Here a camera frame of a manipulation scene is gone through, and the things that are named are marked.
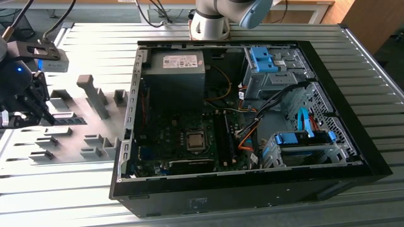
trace ribbed metal surface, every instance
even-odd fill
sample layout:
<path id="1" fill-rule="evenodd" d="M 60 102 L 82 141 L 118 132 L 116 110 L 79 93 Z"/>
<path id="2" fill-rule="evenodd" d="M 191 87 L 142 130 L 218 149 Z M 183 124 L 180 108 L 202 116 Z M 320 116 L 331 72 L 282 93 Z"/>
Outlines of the ribbed metal surface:
<path id="1" fill-rule="evenodd" d="M 70 73 L 91 73 L 106 92 L 128 89 L 139 40 L 186 40 L 186 25 L 76 24 L 60 43 Z M 7 166 L 0 179 L 0 225 L 20 226 L 403 226 L 404 105 L 348 30 L 328 25 L 232 27 L 235 40 L 310 40 L 359 116 L 394 175 L 327 201 L 199 215 L 139 219 L 108 199 L 112 162 Z M 48 78 L 56 85 L 59 77 Z"/>

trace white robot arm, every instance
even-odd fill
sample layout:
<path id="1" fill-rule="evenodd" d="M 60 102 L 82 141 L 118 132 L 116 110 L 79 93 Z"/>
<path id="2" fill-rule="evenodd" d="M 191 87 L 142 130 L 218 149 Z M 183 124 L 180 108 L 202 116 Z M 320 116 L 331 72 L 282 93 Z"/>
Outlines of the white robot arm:
<path id="1" fill-rule="evenodd" d="M 191 23 L 195 40 L 224 40 L 230 35 L 228 19 L 247 29 L 267 16 L 274 0 L 196 0 Z"/>

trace open computer tower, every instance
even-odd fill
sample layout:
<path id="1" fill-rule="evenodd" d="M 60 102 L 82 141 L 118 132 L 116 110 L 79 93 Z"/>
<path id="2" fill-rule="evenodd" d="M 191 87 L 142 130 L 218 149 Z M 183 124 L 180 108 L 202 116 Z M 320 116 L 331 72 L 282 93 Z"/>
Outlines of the open computer tower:
<path id="1" fill-rule="evenodd" d="M 390 174 L 310 42 L 139 42 L 110 192 L 136 216 L 320 201 Z"/>

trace power supply label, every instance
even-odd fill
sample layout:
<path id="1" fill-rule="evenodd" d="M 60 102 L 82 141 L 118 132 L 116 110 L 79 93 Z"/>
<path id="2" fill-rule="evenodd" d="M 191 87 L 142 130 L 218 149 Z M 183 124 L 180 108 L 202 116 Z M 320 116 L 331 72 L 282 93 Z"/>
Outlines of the power supply label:
<path id="1" fill-rule="evenodd" d="M 196 68 L 196 55 L 168 55 L 163 58 L 163 68 Z"/>

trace blue drive bay bracket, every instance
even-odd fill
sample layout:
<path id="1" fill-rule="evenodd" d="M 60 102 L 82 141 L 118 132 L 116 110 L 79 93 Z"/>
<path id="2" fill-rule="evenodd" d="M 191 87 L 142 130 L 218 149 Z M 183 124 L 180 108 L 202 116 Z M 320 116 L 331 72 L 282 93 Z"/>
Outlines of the blue drive bay bracket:
<path id="1" fill-rule="evenodd" d="M 258 66 L 258 72 L 278 72 L 279 68 L 272 61 L 272 55 L 266 47 L 251 48 L 251 58 Z"/>

